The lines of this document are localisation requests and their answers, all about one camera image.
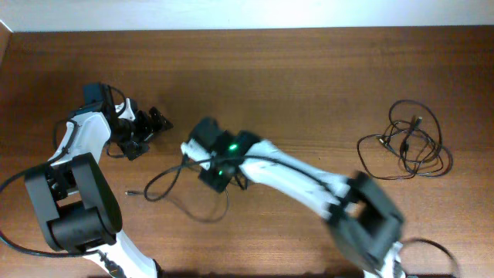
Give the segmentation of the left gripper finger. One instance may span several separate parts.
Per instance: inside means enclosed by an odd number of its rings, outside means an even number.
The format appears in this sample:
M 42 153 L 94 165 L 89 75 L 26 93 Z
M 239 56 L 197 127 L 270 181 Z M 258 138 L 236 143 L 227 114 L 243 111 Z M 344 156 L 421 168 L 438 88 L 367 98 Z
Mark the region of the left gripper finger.
M 135 127 L 138 134 L 149 134 L 153 131 L 151 118 L 145 111 L 139 110 L 136 113 Z
M 149 109 L 149 114 L 154 131 L 167 131 L 173 128 L 173 124 L 156 107 Z

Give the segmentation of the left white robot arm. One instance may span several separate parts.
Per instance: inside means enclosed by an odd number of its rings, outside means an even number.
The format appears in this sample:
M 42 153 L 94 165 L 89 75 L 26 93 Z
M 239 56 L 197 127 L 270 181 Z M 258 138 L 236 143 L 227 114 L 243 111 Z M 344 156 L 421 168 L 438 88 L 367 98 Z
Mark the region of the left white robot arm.
M 46 164 L 25 175 L 25 186 L 47 245 L 82 256 L 112 277 L 157 277 L 160 267 L 123 231 L 120 206 L 99 167 L 101 153 L 115 143 L 132 161 L 148 152 L 153 137 L 173 124 L 134 100 L 115 104 L 117 88 L 84 86 L 84 104 L 66 122 L 66 134 Z

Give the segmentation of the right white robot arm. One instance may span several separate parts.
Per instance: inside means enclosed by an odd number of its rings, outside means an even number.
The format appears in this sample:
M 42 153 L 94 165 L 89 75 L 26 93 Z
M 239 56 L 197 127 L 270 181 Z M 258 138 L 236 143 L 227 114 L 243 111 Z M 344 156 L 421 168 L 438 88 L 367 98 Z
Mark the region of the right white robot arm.
M 404 216 L 370 175 L 321 170 L 250 131 L 222 130 L 211 117 L 194 127 L 181 152 L 201 167 L 199 179 L 217 192 L 242 175 L 305 205 L 326 223 L 336 248 L 365 277 L 405 275 L 400 257 Z

